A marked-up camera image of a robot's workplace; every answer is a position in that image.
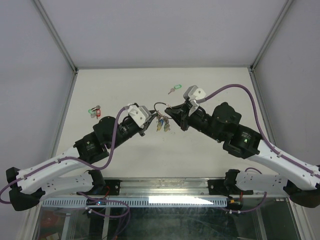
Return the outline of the silver keyring with keys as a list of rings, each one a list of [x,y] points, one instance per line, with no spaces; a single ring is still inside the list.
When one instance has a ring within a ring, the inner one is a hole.
[[[164,102],[155,102],[154,105],[153,105],[153,109],[155,110],[155,113],[156,113],[156,119],[157,119],[157,126],[156,126],[156,131],[159,132],[161,129],[163,129],[163,131],[165,133],[167,133],[168,131],[171,130],[171,126],[170,126],[170,122],[169,120],[171,119],[171,117],[168,117],[168,116],[165,116],[163,115],[162,113],[160,113],[159,110],[157,110],[156,106],[157,105],[164,105],[168,108],[172,108],[169,104],[167,103],[164,103]]]

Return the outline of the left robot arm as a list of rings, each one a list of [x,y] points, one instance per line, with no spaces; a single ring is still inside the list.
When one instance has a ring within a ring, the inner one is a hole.
[[[156,117],[136,103],[120,109],[116,117],[105,116],[93,126],[93,131],[77,140],[65,152],[26,169],[6,170],[9,200],[16,211],[24,211],[48,198],[69,193],[100,194],[106,182],[101,173],[111,162],[115,148],[145,131]]]

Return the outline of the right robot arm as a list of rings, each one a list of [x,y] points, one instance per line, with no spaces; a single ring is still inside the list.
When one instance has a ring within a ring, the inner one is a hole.
[[[254,174],[238,169],[225,173],[223,185],[216,191],[224,196],[240,192],[268,192],[289,197],[306,208],[320,205],[320,168],[298,159],[286,160],[284,152],[264,140],[255,130],[240,124],[241,114],[227,102],[218,105],[212,115],[202,107],[190,114],[191,104],[168,107],[165,113],[183,131],[193,128],[207,137],[222,143],[228,154],[259,163],[274,174]]]

